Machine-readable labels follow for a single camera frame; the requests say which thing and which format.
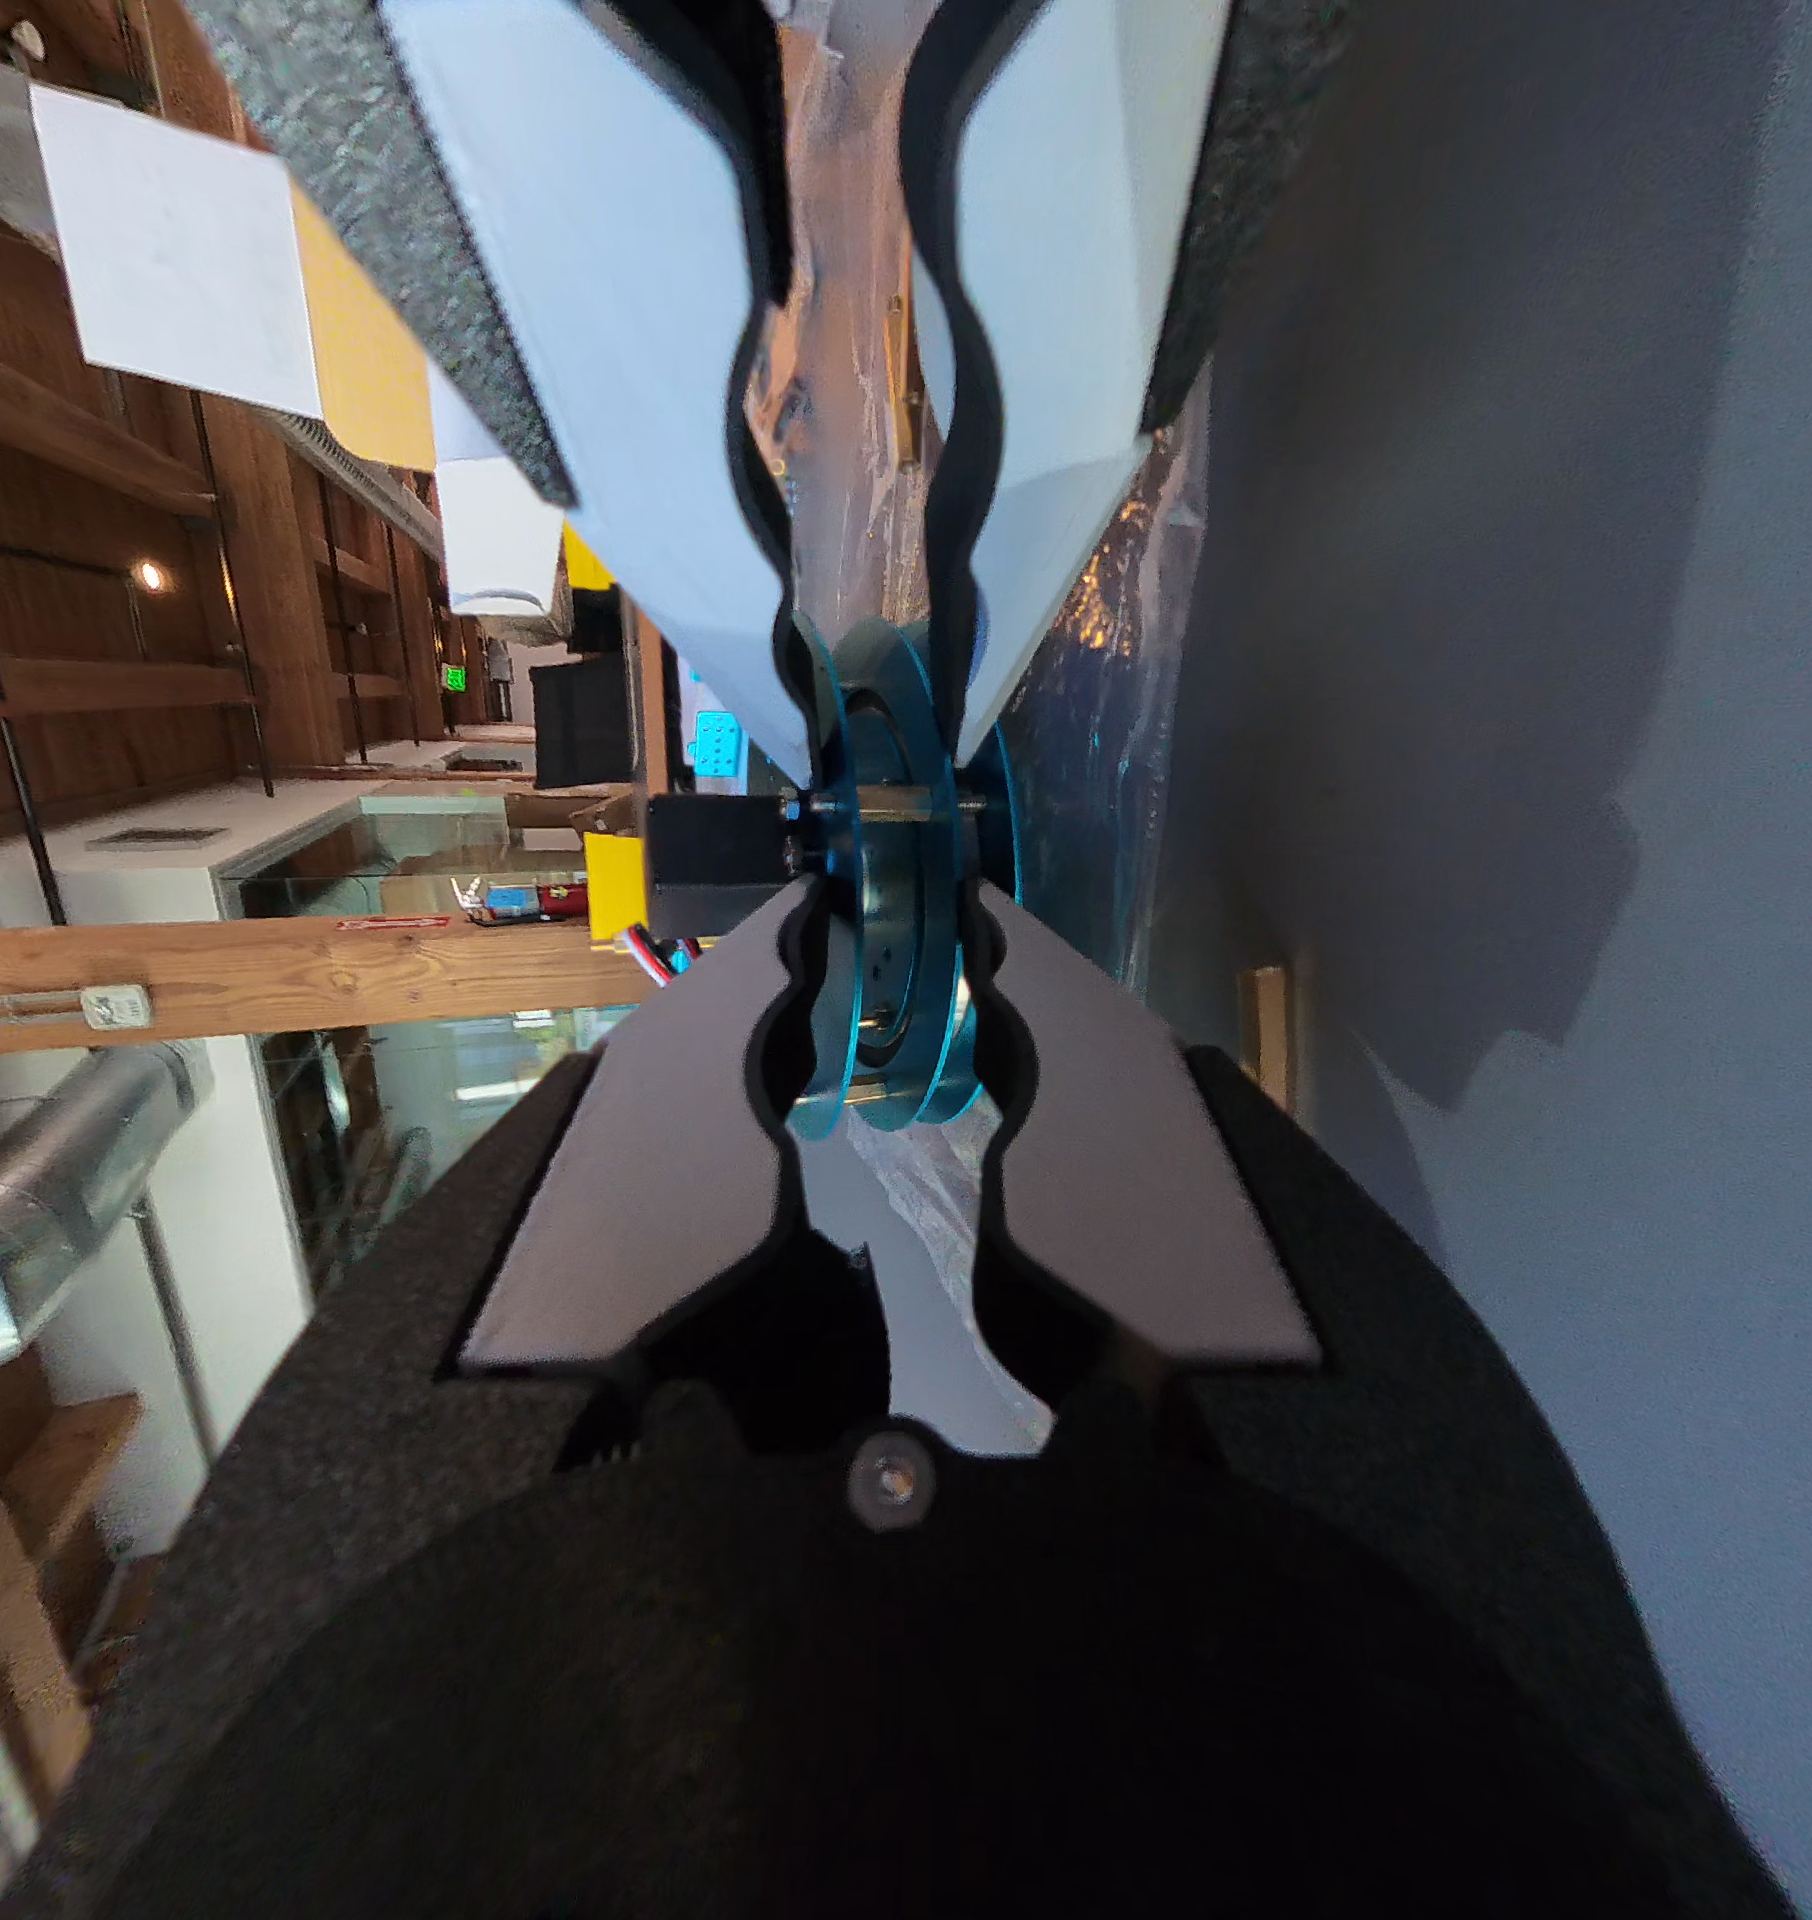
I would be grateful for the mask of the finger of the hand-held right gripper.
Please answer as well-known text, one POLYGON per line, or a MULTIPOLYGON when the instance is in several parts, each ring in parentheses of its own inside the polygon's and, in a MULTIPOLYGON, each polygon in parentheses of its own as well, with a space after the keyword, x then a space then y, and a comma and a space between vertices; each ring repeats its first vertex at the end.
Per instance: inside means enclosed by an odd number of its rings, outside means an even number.
POLYGON ((720 103, 608 2, 383 2, 575 494, 569 525, 749 739, 816 783, 752 479, 767 218, 720 103))
POLYGON ((901 179, 945 394, 927 669, 967 765, 1149 459, 1228 2, 942 2, 901 179))

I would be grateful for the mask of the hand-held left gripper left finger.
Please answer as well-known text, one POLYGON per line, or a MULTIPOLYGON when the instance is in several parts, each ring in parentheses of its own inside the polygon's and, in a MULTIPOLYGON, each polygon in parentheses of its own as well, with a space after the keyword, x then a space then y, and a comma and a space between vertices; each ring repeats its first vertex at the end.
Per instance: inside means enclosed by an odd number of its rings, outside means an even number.
POLYGON ((825 921, 802 877, 615 1024, 462 1373, 603 1372, 800 1221, 787 1118, 816 1067, 825 921))

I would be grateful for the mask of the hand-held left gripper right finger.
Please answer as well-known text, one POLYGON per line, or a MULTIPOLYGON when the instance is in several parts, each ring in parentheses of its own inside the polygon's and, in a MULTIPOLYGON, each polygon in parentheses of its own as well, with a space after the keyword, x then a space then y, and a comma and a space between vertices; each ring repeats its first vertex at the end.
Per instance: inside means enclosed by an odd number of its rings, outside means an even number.
POLYGON ((971 1061, 998 1108, 971 1309, 1013 1373, 1314 1372, 1323 1343, 1174 1032, 989 881, 971 1061))

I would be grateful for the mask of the black servo motor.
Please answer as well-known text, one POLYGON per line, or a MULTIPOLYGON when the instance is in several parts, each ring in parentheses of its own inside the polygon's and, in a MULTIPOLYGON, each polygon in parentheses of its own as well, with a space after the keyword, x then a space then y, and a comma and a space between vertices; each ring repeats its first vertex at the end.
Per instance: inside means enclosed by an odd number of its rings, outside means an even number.
POLYGON ((648 927, 656 942, 724 936, 787 889, 812 886, 800 845, 802 799, 651 795, 645 810, 648 927))

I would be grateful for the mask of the blue round turntable base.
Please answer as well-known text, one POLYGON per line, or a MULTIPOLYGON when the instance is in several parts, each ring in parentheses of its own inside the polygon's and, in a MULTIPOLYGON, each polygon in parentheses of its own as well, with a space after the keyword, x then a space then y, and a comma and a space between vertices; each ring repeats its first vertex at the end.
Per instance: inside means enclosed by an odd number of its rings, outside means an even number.
POLYGON ((812 656, 819 780, 784 810, 822 878, 825 948, 790 1130, 825 1137, 848 1111, 878 1130, 945 1123, 982 1091, 964 889, 1024 892, 1004 735, 967 762, 945 748, 924 619, 869 616, 812 656))

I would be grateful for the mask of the grey desk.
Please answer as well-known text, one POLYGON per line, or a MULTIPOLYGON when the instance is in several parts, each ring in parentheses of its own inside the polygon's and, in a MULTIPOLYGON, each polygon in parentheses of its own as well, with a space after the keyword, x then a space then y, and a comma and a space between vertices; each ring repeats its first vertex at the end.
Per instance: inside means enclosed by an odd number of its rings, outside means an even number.
POLYGON ((1351 2, 1210 333, 1155 999, 1329 1334, 992 1583, 848 1914, 1812 1916, 1812 2, 1351 2))

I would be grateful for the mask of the orange cardboard box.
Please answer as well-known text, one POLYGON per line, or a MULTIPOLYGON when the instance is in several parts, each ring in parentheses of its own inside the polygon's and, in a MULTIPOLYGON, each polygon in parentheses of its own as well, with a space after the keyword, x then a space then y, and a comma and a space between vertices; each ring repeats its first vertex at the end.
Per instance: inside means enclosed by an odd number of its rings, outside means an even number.
POLYGON ((282 157, 45 82, 30 116, 89 362, 319 420, 365 462, 434 470, 450 610, 556 613, 563 543, 584 546, 282 157))

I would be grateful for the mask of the yellow box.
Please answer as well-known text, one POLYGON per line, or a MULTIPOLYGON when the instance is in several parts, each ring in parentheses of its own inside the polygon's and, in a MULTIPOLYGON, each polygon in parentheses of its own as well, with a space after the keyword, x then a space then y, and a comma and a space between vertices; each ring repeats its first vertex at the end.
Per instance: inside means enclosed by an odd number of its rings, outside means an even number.
POLYGON ((591 939, 620 944, 630 927, 651 924, 648 845, 639 832, 581 833, 591 939))

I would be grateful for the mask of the clear plastic bag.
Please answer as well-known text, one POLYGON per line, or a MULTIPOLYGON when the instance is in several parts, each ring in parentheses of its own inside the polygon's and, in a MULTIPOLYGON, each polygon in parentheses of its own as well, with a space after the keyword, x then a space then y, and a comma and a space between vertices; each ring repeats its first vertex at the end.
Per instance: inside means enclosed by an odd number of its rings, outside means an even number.
MULTIPOLYGON (((796 194, 794 291, 749 382, 749 417, 790 501, 796 604, 839 644, 869 613, 927 610, 924 491, 894 455, 882 318, 903 291, 897 103, 930 2, 769 2, 796 194)), ((1143 990, 1161 877, 1183 616, 1207 525, 1207 382, 1155 440, 1052 632, 1001 711, 1024 829, 1024 903, 1143 990)), ((998 1111, 878 1130, 849 1108, 805 1142, 816 1227, 870 1255, 894 1416, 979 1455, 1033 1455, 1052 1425, 971 1321, 982 1155, 998 1111)))

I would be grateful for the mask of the silver air duct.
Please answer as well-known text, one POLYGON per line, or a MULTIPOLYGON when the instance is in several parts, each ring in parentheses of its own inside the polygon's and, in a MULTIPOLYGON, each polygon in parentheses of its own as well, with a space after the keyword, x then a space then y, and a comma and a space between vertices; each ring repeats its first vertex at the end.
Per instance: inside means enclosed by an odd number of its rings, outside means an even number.
POLYGON ((0 1369, 52 1324, 209 1093, 201 1039, 95 1050, 0 1136, 0 1369))

